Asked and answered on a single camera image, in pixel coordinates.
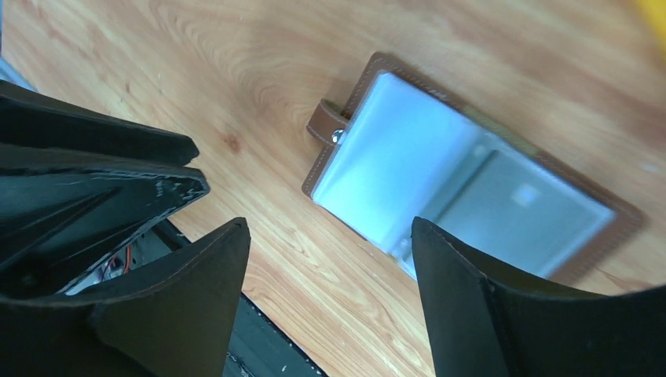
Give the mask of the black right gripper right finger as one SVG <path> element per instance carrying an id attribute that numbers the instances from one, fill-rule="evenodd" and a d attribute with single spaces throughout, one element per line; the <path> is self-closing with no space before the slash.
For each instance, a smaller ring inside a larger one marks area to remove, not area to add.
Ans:
<path id="1" fill-rule="evenodd" d="M 662 376 L 665 289 L 606 296 L 522 271 L 424 218 L 412 250 L 439 376 Z"/>

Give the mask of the brown leather card holder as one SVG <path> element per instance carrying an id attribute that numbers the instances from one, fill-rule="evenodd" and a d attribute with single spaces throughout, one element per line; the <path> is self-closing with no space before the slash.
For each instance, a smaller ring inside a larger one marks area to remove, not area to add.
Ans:
<path id="1" fill-rule="evenodd" d="M 388 53 L 371 56 L 344 106 L 322 100 L 306 128 L 324 146 L 302 191 L 410 275 L 413 219 L 437 225 L 493 152 L 523 156 L 615 213 L 544 278 L 575 282 L 643 226 L 637 207 Z"/>

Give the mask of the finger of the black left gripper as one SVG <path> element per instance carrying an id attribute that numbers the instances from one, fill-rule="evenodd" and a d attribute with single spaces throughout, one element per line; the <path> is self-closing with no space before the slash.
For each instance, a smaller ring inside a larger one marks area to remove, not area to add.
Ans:
<path id="1" fill-rule="evenodd" d="M 129 122 L 1 81 L 1 142 L 183 167 L 199 155 L 183 134 Z"/>
<path id="2" fill-rule="evenodd" d="M 3 145 L 2 295 L 64 290 L 209 190 L 194 168 Z"/>

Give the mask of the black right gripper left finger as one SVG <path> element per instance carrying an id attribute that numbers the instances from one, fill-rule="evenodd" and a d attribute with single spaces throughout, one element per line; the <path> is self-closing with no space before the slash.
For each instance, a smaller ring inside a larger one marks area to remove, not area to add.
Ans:
<path id="1" fill-rule="evenodd" d="M 250 245 L 234 218 L 77 295 L 3 298 L 2 375 L 221 375 Z"/>

